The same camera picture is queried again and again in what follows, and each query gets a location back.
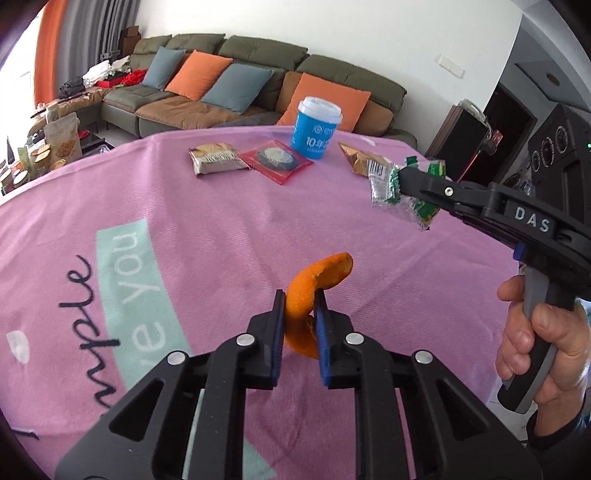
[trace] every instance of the hand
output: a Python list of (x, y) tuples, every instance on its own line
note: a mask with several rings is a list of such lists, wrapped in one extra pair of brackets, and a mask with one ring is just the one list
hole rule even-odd
[(587, 388), (591, 358), (591, 329), (584, 308), (574, 312), (540, 304), (531, 323), (523, 313), (524, 278), (513, 277), (499, 287), (497, 295), (510, 301), (503, 340), (496, 357), (496, 371), (503, 380), (523, 375), (531, 364), (534, 331), (558, 348), (550, 374), (534, 397), (538, 404), (535, 433), (547, 436), (577, 416)]

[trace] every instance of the blue paper cup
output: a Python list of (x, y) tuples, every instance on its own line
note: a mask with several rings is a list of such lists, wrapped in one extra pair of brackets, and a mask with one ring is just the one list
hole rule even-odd
[(291, 148), (311, 160), (321, 159), (342, 119), (338, 105), (322, 98), (306, 97), (298, 108)]

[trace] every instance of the gray-blue pillow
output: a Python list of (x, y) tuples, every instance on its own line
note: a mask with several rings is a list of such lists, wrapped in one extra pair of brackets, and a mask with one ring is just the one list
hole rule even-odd
[(164, 90), (184, 54), (185, 50), (160, 47), (146, 72), (142, 85)]
[(242, 114), (273, 75), (272, 70), (232, 63), (201, 102)]

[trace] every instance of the mint green stripe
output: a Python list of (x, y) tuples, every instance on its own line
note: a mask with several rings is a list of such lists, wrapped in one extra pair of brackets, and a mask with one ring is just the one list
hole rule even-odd
[[(193, 355), (164, 287), (145, 219), (99, 230), (96, 260), (105, 323), (109, 337), (121, 341), (113, 353), (128, 390), (169, 352), (183, 350)], [(196, 411), (189, 452), (199, 411), (200, 408)], [(183, 478), (187, 478), (186, 467)], [(243, 476), (245, 480), (277, 476), (246, 439)]]

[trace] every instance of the red cloth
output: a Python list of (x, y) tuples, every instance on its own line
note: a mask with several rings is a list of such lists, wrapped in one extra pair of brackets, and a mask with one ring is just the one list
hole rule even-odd
[(131, 87), (132, 85), (137, 85), (138, 83), (142, 82), (147, 71), (148, 69), (134, 70), (133, 72), (127, 74), (125, 78), (121, 80), (121, 83), (127, 85), (128, 87)]

